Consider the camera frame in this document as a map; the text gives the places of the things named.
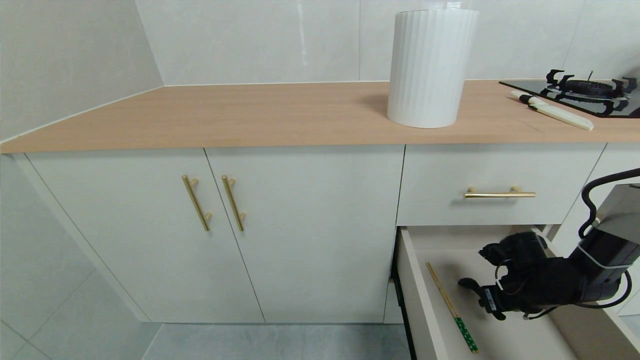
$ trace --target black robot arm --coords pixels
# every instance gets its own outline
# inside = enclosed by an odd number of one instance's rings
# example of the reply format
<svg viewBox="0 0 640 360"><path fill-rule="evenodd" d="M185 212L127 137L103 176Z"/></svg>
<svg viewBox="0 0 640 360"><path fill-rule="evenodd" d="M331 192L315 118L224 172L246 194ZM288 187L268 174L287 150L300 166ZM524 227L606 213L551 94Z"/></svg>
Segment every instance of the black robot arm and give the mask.
<svg viewBox="0 0 640 360"><path fill-rule="evenodd" d="M640 168L601 177L584 187L582 200L589 208L589 219L580 227L581 241L568 258L548 256L545 239L538 233L512 234L479 251L496 266L496 279L500 266L507 268L505 276L487 286L471 278L458 284L476 292L480 306L498 320L505 319L505 311L522 311L525 319L534 319L562 305L600 309L620 304L631 293L627 268L640 256L640 184L615 186L598 215L589 193L596 186L633 177L640 177ZM627 289L619 299L585 304L613 297L622 274Z"/></svg>

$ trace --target ribbed white canister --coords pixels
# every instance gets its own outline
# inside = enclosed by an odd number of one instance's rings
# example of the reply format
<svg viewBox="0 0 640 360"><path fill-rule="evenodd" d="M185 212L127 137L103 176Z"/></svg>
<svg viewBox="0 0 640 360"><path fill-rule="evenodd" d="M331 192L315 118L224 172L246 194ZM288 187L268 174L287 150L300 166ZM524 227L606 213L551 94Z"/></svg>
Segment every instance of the ribbed white canister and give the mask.
<svg viewBox="0 0 640 360"><path fill-rule="evenodd" d="M412 127L453 124L478 12L419 10L396 15L387 117Z"/></svg>

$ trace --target gold bar handle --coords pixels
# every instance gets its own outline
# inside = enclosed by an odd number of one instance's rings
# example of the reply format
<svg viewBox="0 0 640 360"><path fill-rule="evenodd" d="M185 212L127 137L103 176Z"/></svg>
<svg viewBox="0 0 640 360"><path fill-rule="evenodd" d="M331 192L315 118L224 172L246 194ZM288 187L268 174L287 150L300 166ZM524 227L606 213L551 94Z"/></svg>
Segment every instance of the gold bar handle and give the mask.
<svg viewBox="0 0 640 360"><path fill-rule="evenodd" d="M189 193L189 197L191 198L191 202L193 203L193 207L196 208L196 212L198 213L198 217L202 222L202 227L204 227L204 231L209 231L209 219L211 219L211 213L207 213L206 215L202 214L202 209L200 209L200 203L198 199L196 199L196 195L193 193L193 187L198 184L198 178L193 180L189 180L187 175L182 176L182 182L184 183L184 187L187 188L187 192Z"/></svg>
<svg viewBox="0 0 640 360"><path fill-rule="evenodd" d="M229 197L229 202L231 203L231 210L234 212L234 216L236 217L236 221L238 223L238 229L240 231L244 231L244 217L245 213L238 212L238 206L236 205L236 200L234 198L234 193L231 192L231 188L236 183L235 179L229 179L226 175L222 175L222 182L225 184L225 190L227 191L227 197Z"/></svg>
<svg viewBox="0 0 640 360"><path fill-rule="evenodd" d="M504 197L536 197L536 193L523 192L517 186L512 186L511 191L508 193L479 193L473 186L469 187L469 190L465 193L465 199L478 199L478 198L504 198Z"/></svg>

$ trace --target green polka dot chopstick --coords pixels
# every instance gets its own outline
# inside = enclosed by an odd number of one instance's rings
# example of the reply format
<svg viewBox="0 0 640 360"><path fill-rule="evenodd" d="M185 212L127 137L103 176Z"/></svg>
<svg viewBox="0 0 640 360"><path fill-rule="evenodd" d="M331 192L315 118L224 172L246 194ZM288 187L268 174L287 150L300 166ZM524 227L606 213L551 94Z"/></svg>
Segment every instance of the green polka dot chopstick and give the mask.
<svg viewBox="0 0 640 360"><path fill-rule="evenodd" d="M462 321L462 318L458 316L458 313L456 312L455 308L453 308L453 303L451 302L451 299L449 299L449 297L447 296L447 293L444 291L444 288L442 287L442 284L440 283L440 280L438 279L438 276L436 275L435 270L433 270L433 267L431 267L430 263L427 263L427 267L429 268L429 272L431 273L431 277L433 278L433 281L436 283L436 286L438 286L438 290L440 290L440 294L442 295L444 302L447 304L447 307L449 308L449 312L451 313L451 316L453 316L453 320L456 321L456 325L460 329L460 332L462 333L462 337L467 342L467 346L469 347L469 350L471 350L471 352L478 352L478 347L476 346L476 343L471 337L471 334L469 334L469 330L467 330L467 327L465 326L465 323Z"/></svg>

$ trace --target wooden countertop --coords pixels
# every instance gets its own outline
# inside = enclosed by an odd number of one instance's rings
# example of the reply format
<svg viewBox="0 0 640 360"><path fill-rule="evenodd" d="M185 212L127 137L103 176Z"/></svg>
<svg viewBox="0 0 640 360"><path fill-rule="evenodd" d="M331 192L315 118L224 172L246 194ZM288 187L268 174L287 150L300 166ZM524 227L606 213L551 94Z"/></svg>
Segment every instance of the wooden countertop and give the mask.
<svg viewBox="0 0 640 360"><path fill-rule="evenodd" d="M527 108L495 80L465 83L458 120L387 119L387 82L158 88L8 140L0 152L399 143L640 142L639 119L585 131Z"/></svg>

